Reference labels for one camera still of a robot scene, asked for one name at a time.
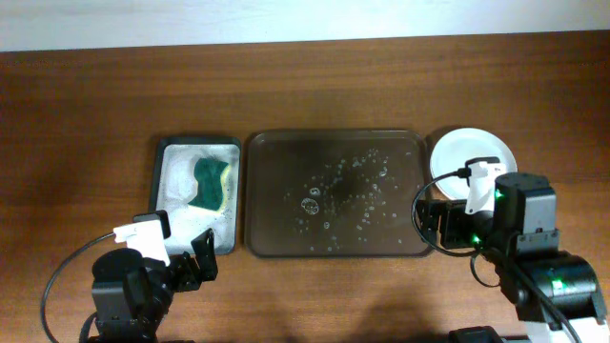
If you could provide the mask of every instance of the round plate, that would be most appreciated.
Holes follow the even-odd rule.
[[[453,130],[440,138],[430,157],[432,177],[454,172],[476,157],[499,158],[507,172],[517,171],[515,156],[506,144],[488,131],[479,129]],[[465,179],[450,177],[437,182],[438,189],[449,199],[465,199],[470,191]]]

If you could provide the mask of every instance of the white wall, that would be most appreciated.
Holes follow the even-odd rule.
[[[610,29],[610,0],[0,0],[0,50]]]

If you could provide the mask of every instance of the sponge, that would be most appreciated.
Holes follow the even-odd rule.
[[[226,203],[223,184],[231,167],[227,162],[212,158],[201,158],[194,165],[194,178],[197,180],[197,195],[189,205],[218,211]]]

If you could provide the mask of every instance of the brown wood surface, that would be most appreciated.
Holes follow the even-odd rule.
[[[38,304],[51,272],[147,209],[155,144],[180,133],[491,131],[520,170],[550,178],[561,245],[590,261],[608,299],[609,56],[608,31],[0,54],[0,341],[45,341]],[[91,265],[114,247],[60,276],[49,302],[60,341],[93,312]],[[216,282],[175,297],[161,340],[524,332],[464,259],[261,260],[239,239],[218,266]]]

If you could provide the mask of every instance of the green led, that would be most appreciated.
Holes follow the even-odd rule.
[[[563,281],[561,280],[553,280],[551,281],[551,284],[553,285],[553,289],[555,290],[562,290],[565,287]]]

